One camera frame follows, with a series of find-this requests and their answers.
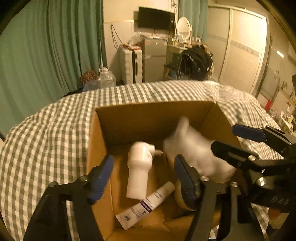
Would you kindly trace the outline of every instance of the cardboard box flap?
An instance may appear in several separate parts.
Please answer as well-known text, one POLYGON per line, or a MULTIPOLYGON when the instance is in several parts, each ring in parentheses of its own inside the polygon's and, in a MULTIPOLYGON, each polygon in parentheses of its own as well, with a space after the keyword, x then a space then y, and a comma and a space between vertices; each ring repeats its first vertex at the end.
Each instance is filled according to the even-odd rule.
POLYGON ((186 116, 199 129, 213 102, 179 101, 114 105, 96 109, 107 146, 163 140, 186 116))
MULTIPOLYGON (((93 167, 100 165, 107 154, 100 121, 96 112, 92 114, 90 130, 89 151, 86 164, 87 174, 93 167)), ((107 239, 115 230, 111 198, 111 180, 108 181, 101 199, 92 205, 92 210, 103 238, 107 239)))
POLYGON ((196 129, 209 140, 218 140, 241 147, 238 138, 232 134, 231 124, 217 104, 211 107, 201 125, 196 129))

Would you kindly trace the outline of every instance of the plastic bag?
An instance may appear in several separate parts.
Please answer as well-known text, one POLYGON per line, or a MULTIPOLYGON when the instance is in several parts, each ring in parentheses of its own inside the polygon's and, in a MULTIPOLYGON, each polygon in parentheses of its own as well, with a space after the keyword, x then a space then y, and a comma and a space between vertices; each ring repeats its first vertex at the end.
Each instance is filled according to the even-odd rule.
POLYGON ((116 87, 116 77, 111 71, 108 71, 106 67, 103 67, 103 69, 99 69, 99 72, 99 82, 101 83, 101 88, 116 87))
POLYGON ((138 43, 141 43, 143 39, 145 39, 146 36, 144 36, 141 32, 135 33, 131 39, 129 40, 129 45, 137 45, 138 43))
POLYGON ((96 90, 100 88, 99 80, 89 80, 84 83, 82 91, 96 90))

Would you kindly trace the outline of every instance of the bed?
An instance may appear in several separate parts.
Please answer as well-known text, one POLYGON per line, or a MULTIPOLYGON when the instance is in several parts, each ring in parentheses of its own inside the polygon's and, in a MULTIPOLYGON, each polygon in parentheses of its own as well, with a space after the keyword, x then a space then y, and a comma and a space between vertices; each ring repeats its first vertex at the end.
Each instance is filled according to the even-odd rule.
MULTIPOLYGON (((50 182, 69 183, 86 174, 91 111, 96 106, 195 100, 217 103, 231 125, 279 128, 250 94, 212 81, 184 80, 123 85, 74 94, 14 126, 0 153, 1 214, 13 238, 23 239, 30 217, 50 182)), ((264 143, 239 141, 244 148, 258 153, 261 159, 281 158, 264 143)), ((253 208, 262 229, 266 230, 267 208, 258 205, 253 208)), ((72 238, 79 240, 69 203, 67 209, 72 238)), ((211 238, 215 238, 216 232, 217 228, 211 231, 211 238)))

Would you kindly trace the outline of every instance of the white plush toy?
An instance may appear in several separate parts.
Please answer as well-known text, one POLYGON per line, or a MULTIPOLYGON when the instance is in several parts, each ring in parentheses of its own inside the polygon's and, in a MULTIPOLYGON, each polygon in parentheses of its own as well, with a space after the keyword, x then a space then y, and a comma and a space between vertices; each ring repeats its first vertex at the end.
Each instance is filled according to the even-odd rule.
POLYGON ((171 167, 176 155, 182 154, 189 166, 216 183, 227 182, 235 172, 233 166, 214 156, 211 141, 190 126, 186 117, 180 119, 175 133, 164 140, 163 151, 171 167))

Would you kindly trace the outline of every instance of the bottle nozzle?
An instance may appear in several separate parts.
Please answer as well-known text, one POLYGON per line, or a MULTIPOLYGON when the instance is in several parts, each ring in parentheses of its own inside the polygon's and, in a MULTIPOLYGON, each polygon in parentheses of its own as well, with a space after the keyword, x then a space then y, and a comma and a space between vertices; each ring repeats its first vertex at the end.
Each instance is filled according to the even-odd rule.
POLYGON ((161 156, 163 154, 162 150, 155 150, 154 155, 155 156, 161 156))

